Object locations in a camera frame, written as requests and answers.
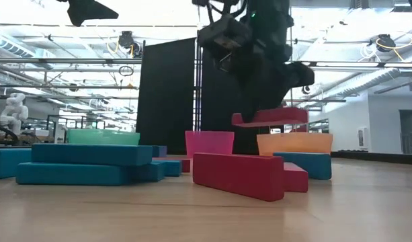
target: translucent container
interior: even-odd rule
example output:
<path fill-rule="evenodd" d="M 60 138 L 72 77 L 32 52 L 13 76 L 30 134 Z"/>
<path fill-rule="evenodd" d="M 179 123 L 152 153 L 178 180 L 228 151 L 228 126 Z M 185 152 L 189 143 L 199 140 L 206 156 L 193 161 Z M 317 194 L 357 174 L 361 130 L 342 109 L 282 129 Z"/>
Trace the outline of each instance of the translucent container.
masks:
<path fill-rule="evenodd" d="M 186 152 L 189 158 L 194 153 L 230 155 L 233 153 L 234 132 L 185 131 Z"/>
<path fill-rule="evenodd" d="M 275 152 L 331 153 L 332 134 L 291 132 L 285 134 L 258 134 L 259 155 Z"/>
<path fill-rule="evenodd" d="M 140 134 L 100 129 L 68 129 L 68 143 L 78 145 L 138 145 Z"/>

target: blue block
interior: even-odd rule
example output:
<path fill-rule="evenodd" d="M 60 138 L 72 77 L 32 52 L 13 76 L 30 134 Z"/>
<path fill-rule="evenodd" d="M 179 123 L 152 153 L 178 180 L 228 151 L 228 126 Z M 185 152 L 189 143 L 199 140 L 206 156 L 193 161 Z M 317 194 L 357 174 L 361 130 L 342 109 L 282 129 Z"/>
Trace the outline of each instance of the blue block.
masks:
<path fill-rule="evenodd" d="M 31 161 L 31 149 L 0 149 L 0 179 L 16 176 L 19 163 Z"/>
<path fill-rule="evenodd" d="M 163 163 L 150 163 L 130 169 L 130 177 L 133 182 L 159 182 L 165 177 Z"/>
<path fill-rule="evenodd" d="M 138 166 L 152 162 L 152 150 L 152 147 L 131 145 L 37 144 L 32 146 L 32 161 Z"/>
<path fill-rule="evenodd" d="M 167 147 L 153 145 L 153 157 L 167 157 Z"/>
<path fill-rule="evenodd" d="M 16 182 L 32 185 L 121 186 L 129 182 L 125 167 L 113 165 L 73 165 L 21 163 Z"/>
<path fill-rule="evenodd" d="M 277 152 L 274 156 L 283 157 L 285 162 L 291 162 L 307 171 L 312 179 L 331 179 L 331 156 L 320 153 Z"/>
<path fill-rule="evenodd" d="M 179 177 L 181 175 L 181 161 L 152 161 L 154 163 L 163 163 L 165 165 L 165 176 Z"/>

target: ceiling light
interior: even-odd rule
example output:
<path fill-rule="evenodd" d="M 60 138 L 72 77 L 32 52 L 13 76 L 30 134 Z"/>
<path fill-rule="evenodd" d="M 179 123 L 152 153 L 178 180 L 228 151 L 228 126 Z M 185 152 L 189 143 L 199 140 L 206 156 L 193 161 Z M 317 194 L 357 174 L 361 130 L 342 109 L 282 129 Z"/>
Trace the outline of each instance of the ceiling light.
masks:
<path fill-rule="evenodd" d="M 410 7 L 410 3 L 395 3 L 395 7 Z"/>
<path fill-rule="evenodd" d="M 412 68 L 412 63 L 387 63 L 385 67 Z"/>
<path fill-rule="evenodd" d="M 26 93 L 36 94 L 36 95 L 47 94 L 44 91 L 40 91 L 39 89 L 30 88 L 30 87 L 15 87 L 14 89 L 18 91 L 26 92 Z"/>
<path fill-rule="evenodd" d="M 69 104 L 73 108 L 81 109 L 81 110 L 94 110 L 95 108 L 91 108 L 88 105 L 84 104 Z"/>
<path fill-rule="evenodd" d="M 377 67 L 378 63 L 317 63 L 318 67 Z"/>
<path fill-rule="evenodd" d="M 65 103 L 63 103 L 63 102 L 61 102 L 61 101 L 59 101 L 59 100 L 56 100 L 56 99 L 48 98 L 47 100 L 48 100 L 48 101 L 51 101 L 52 103 L 56 103 L 56 104 L 60 104 L 60 105 L 65 105 Z"/>
<path fill-rule="evenodd" d="M 121 116 L 117 114 L 103 114 L 103 116 L 106 118 L 121 118 Z"/>

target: black curtain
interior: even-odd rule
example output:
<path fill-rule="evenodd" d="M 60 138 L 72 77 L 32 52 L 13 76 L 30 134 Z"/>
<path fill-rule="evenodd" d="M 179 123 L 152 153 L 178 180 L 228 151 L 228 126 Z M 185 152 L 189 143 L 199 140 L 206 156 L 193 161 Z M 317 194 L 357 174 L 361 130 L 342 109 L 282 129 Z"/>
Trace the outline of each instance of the black curtain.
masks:
<path fill-rule="evenodd" d="M 234 131 L 233 153 L 257 155 L 257 134 L 270 133 L 267 128 L 237 128 L 231 124 L 234 113 L 241 111 L 241 91 L 234 77 L 214 67 L 204 50 L 202 65 L 201 130 Z"/>
<path fill-rule="evenodd" d="M 146 46 L 136 131 L 140 145 L 167 145 L 169 154 L 186 154 L 185 131 L 194 116 L 195 39 Z"/>

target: foam block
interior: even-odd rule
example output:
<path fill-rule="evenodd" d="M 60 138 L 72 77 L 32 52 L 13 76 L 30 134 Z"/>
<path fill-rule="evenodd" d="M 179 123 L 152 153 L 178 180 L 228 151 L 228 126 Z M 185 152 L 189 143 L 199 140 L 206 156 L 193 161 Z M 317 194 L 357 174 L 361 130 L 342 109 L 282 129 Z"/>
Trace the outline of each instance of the foam block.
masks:
<path fill-rule="evenodd" d="M 284 197 L 280 157 L 196 153 L 193 180 L 198 185 L 273 202 Z"/>
<path fill-rule="evenodd" d="M 32 146 L 32 161 L 138 166 L 152 162 L 152 151 L 148 146 L 37 144 Z"/>
<path fill-rule="evenodd" d="M 152 161 L 152 164 L 154 163 L 165 165 L 165 176 L 179 177 L 181 175 L 181 161 Z"/>
<path fill-rule="evenodd" d="M 274 156 L 282 157 L 307 171 L 312 179 L 331 179 L 331 156 L 321 153 L 277 152 Z"/>
<path fill-rule="evenodd" d="M 308 113 L 300 108 L 275 108 L 256 112 L 252 122 L 245 123 L 241 114 L 233 114 L 233 125 L 250 128 L 262 126 L 279 126 L 285 124 L 306 124 Z"/>
<path fill-rule="evenodd" d="M 167 156 L 167 147 L 166 146 L 159 146 L 153 145 L 153 157 L 166 157 Z"/>
<path fill-rule="evenodd" d="M 112 165 L 73 165 L 58 163 L 21 163 L 16 182 L 31 185 L 121 186 L 128 172 Z"/>
<path fill-rule="evenodd" d="M 179 157 L 159 157 L 153 158 L 154 161 L 181 161 L 181 172 L 189 173 L 191 172 L 191 159 L 190 158 L 179 158 Z"/>
<path fill-rule="evenodd" d="M 299 166 L 284 163 L 285 192 L 307 192 L 308 173 Z"/>
<path fill-rule="evenodd" d="M 31 161 L 31 149 L 0 149 L 0 179 L 16 176 L 19 163 Z"/>
<path fill-rule="evenodd" d="M 156 162 L 132 167 L 130 177 L 133 182 L 159 182 L 165 177 L 165 164 Z"/>

